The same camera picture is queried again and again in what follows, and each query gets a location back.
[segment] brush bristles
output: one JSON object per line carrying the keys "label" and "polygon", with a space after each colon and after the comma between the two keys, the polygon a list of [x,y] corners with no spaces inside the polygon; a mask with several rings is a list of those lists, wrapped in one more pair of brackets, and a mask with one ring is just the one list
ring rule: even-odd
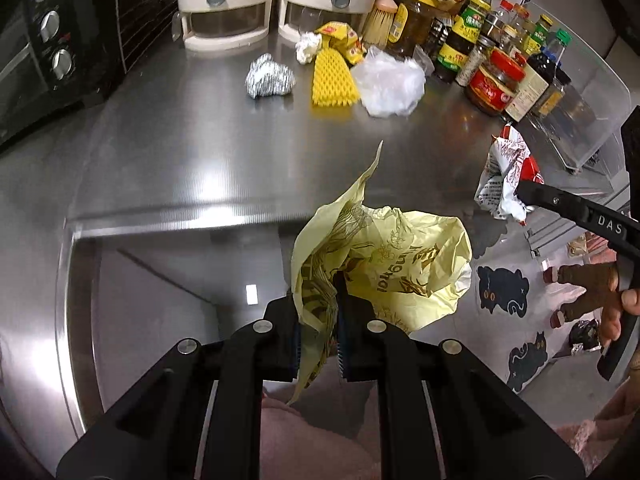
{"label": "brush bristles", "polygon": [[394,17],[395,14],[392,12],[376,9],[369,15],[362,40],[367,44],[377,46],[380,50],[384,50]]}

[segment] red and white wrapper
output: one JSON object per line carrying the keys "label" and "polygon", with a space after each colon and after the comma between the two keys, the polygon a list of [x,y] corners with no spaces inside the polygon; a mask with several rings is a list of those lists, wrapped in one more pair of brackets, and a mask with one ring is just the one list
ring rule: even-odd
{"label": "red and white wrapper", "polygon": [[533,208],[525,206],[515,195],[520,180],[545,183],[520,132],[513,126],[505,126],[489,149],[475,200],[498,220],[513,216],[524,223],[527,212]]}

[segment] human hand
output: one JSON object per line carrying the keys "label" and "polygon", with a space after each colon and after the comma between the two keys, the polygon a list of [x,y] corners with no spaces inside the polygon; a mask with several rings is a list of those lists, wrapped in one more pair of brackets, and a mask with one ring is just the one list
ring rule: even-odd
{"label": "human hand", "polygon": [[[618,270],[611,267],[609,275],[609,290],[618,290]],[[628,312],[634,316],[640,316],[640,290],[629,289],[617,295],[617,301],[604,305],[602,309],[602,322],[600,323],[600,344],[603,348],[609,346],[611,341],[617,341],[620,337],[622,327],[620,317],[623,312]]]}

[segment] brown pants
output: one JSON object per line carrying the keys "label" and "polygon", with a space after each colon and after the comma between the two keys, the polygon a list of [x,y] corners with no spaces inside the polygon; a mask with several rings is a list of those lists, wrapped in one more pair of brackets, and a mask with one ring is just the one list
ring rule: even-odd
{"label": "brown pants", "polygon": [[606,304],[617,301],[617,292],[609,290],[610,270],[615,263],[562,266],[558,269],[558,283],[583,286],[587,291],[573,303],[560,307],[567,321],[580,319]]}

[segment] black vent grille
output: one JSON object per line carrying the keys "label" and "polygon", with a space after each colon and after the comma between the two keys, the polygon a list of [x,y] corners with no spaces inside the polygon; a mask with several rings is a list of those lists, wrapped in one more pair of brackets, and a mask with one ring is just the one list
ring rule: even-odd
{"label": "black vent grille", "polygon": [[116,0],[118,39],[128,72],[155,38],[171,23],[178,0]]}

